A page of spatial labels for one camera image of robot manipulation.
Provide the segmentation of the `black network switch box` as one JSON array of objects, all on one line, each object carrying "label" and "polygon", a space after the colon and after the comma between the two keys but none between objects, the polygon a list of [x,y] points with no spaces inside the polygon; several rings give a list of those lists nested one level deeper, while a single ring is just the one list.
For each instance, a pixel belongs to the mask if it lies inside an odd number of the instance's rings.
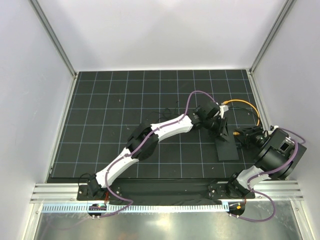
[{"label": "black network switch box", "polygon": [[215,145],[219,162],[238,161],[240,159],[233,135],[228,136],[227,140],[221,137],[216,138]]}]

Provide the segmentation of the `black power adapter with cord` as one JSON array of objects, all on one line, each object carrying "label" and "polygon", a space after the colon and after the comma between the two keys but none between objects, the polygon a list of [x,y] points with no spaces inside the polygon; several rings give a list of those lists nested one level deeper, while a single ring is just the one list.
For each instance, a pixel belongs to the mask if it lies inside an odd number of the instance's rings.
[{"label": "black power adapter with cord", "polygon": [[169,121],[172,120],[178,116],[180,116],[180,102],[175,102],[175,108],[164,108],[163,111],[152,111],[148,116],[150,115],[157,115],[158,119],[156,120],[157,123],[160,123],[161,120]]}]

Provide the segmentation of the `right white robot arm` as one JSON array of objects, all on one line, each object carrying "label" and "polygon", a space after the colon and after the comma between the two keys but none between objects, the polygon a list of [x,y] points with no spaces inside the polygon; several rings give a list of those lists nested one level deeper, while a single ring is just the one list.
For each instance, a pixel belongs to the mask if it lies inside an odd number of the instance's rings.
[{"label": "right white robot arm", "polygon": [[289,131],[277,126],[264,130],[261,126],[237,128],[234,136],[247,149],[255,147],[258,152],[255,164],[248,169],[234,173],[225,185],[225,192],[232,199],[243,198],[262,181],[287,178],[307,148],[305,140],[291,139]]}]

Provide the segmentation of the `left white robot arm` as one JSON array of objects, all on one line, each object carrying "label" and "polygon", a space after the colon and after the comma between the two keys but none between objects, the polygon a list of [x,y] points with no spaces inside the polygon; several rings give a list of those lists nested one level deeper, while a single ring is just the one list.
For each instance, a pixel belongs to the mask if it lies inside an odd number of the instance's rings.
[{"label": "left white robot arm", "polygon": [[94,200],[104,198],[107,186],[111,186],[131,165],[146,160],[155,151],[158,143],[175,135],[204,128],[220,141],[229,141],[228,120],[225,112],[229,107],[210,101],[193,112],[179,115],[161,123],[142,122],[130,135],[119,155],[104,169],[88,178],[88,194]]}]

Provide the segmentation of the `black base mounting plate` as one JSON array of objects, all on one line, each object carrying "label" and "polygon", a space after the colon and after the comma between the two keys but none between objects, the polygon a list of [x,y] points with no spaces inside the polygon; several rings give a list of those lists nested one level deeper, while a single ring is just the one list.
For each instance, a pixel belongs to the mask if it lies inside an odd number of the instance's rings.
[{"label": "black base mounting plate", "polygon": [[135,204],[174,205],[244,198],[225,178],[117,178],[110,189]]}]

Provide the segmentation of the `black grid cutting mat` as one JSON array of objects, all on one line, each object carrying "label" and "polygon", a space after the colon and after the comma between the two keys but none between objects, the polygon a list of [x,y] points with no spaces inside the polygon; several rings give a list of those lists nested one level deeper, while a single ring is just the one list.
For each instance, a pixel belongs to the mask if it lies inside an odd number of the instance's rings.
[{"label": "black grid cutting mat", "polygon": [[[230,130],[257,124],[256,98],[244,69],[80,72],[71,96],[49,183],[74,183],[104,169],[142,121],[158,123],[153,111],[194,109],[214,98],[231,101]],[[212,136],[193,130],[160,142],[152,156],[122,178],[227,178],[254,164],[253,150],[237,146],[239,160],[218,161]]]}]

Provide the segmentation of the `right aluminium frame post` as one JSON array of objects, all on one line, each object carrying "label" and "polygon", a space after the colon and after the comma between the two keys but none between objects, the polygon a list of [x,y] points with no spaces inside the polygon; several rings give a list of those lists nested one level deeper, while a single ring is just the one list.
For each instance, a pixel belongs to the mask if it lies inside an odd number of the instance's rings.
[{"label": "right aluminium frame post", "polygon": [[259,66],[262,58],[266,54],[268,48],[272,44],[273,40],[275,39],[276,35],[278,34],[281,26],[283,25],[286,17],[290,13],[291,9],[295,5],[296,0],[286,0],[283,4],[283,6],[280,9],[280,12],[278,13],[274,23],[272,24],[272,27],[270,31],[268,32],[261,48],[259,49],[251,67],[249,68],[249,72],[252,75],[257,67]]}]

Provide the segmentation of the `aluminium frame post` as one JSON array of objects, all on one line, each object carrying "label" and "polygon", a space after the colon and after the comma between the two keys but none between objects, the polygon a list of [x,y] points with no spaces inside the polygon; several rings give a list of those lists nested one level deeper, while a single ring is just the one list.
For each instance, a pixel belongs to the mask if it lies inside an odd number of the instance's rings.
[{"label": "aluminium frame post", "polygon": [[71,74],[71,76],[73,78],[76,77],[77,75],[77,71],[74,69],[74,67],[72,66],[63,46],[61,45],[52,25],[50,24],[43,8],[41,7],[40,3],[38,0],[28,0],[29,4],[31,5],[31,7],[33,8],[36,16],[38,17],[40,23],[42,24],[45,32],[47,33],[48,37],[50,38],[53,46],[55,47],[55,49],[57,50],[62,62],[64,63],[64,65],[66,66],[67,70],[69,71],[69,73]]},{"label": "aluminium frame post", "polygon": [[268,32],[261,48],[259,49],[251,67],[249,68],[249,72],[252,75],[257,67],[259,66],[262,58],[266,54],[268,48],[272,44],[273,40],[275,39],[276,35],[278,34],[281,26],[283,25],[286,17],[290,13],[291,9],[295,5],[296,0],[286,0],[283,4],[283,6],[280,9],[280,12],[278,13],[274,23],[272,24],[272,27],[270,31]]}]

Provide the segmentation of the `aluminium front rail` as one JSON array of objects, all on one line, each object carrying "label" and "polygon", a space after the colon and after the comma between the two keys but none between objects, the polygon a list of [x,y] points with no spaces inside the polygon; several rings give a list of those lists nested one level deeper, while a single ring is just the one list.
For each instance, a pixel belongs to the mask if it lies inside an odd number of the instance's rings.
[{"label": "aluminium front rail", "polygon": [[[296,180],[262,181],[254,186],[254,190],[264,193],[274,201],[302,201],[304,199]],[[71,203],[78,195],[76,183],[39,183],[36,184],[30,203]]]}]

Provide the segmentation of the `left aluminium frame post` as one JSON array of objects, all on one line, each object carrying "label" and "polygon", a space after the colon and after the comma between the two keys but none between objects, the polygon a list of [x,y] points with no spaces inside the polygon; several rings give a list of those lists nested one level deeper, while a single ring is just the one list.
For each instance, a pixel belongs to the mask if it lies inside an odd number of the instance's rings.
[{"label": "left aluminium frame post", "polygon": [[50,38],[53,46],[55,47],[55,49],[57,50],[62,62],[64,63],[64,65],[66,66],[67,70],[69,71],[69,73],[71,74],[71,76],[73,78],[76,77],[77,75],[77,71],[74,69],[74,67],[72,66],[63,46],[61,45],[52,25],[50,24],[43,8],[41,7],[40,3],[38,0],[28,0],[29,4],[31,5],[31,7],[33,8],[36,16],[38,17],[40,23],[42,24],[45,32],[47,33],[48,37]]}]

